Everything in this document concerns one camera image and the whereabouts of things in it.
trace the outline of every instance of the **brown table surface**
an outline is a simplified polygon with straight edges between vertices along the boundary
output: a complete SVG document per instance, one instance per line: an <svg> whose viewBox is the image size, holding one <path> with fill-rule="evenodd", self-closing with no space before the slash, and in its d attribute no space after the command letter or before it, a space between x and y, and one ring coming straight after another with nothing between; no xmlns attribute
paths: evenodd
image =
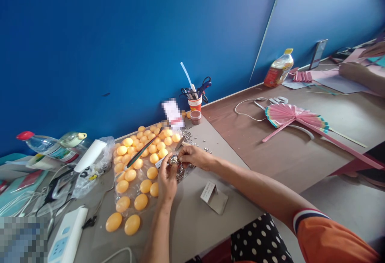
<svg viewBox="0 0 385 263"><path fill-rule="evenodd" d="M319 66L317 70L332 68ZM289 104L320 114L336 131L367 145L368 148L363 148L329 132L330 136L360 153L385 140L384 98L367 93L333 96L301 92L303 90L322 91L315 86L292 90L285 86L270 89L260 85L204 106L202 114L250 169L302 192L354 157L313 131L315 140L312 141L307 134L291 127L262 143L262 139L275 130L274 126L267 119L254 121L236 114L234 108L238 103L258 97L286 97ZM266 101L260 104L267 106ZM242 103L237 111L256 119L265 118L264 111L252 100Z"/></svg>

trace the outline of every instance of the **plastic water bottle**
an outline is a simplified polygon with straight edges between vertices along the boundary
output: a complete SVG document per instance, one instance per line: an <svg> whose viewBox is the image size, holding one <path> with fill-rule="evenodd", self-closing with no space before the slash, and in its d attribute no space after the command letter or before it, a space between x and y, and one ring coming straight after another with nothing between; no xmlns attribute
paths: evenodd
<svg viewBox="0 0 385 263"><path fill-rule="evenodd" d="M277 87L284 82L294 65L294 60L291 56L292 52L293 49L286 49L285 53L272 63L263 81L265 86Z"/></svg>
<svg viewBox="0 0 385 263"><path fill-rule="evenodd" d="M71 163L79 157L79 154L62 147L59 141L52 137L37 136L33 132L25 131L19 134L16 139L25 141L29 148L36 153L60 160L65 163Z"/></svg>

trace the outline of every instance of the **mobile phone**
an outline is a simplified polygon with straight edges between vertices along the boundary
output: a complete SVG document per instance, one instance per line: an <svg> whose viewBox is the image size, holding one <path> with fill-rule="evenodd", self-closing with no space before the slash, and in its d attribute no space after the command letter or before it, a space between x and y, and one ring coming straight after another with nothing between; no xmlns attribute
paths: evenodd
<svg viewBox="0 0 385 263"><path fill-rule="evenodd" d="M321 40L316 44L316 51L314 52L312 62L310 63L309 70L318 67L321 61L322 54L325 50L328 40Z"/></svg>

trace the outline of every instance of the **black and white polka dot fabric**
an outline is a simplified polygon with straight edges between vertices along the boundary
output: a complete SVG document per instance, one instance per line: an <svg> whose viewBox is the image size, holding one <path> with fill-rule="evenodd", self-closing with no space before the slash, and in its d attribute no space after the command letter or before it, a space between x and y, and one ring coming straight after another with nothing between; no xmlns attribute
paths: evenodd
<svg viewBox="0 0 385 263"><path fill-rule="evenodd" d="M269 213L231 234L231 260L258 263L293 262Z"/></svg>

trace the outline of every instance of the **orange sleeve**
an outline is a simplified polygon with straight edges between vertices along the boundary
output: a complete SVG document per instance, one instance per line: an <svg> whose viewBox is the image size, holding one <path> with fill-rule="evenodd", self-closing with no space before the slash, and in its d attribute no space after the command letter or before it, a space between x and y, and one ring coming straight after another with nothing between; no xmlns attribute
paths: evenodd
<svg viewBox="0 0 385 263"><path fill-rule="evenodd" d="M301 210L293 226L307 263L376 263L379 255L365 241L317 210Z"/></svg>

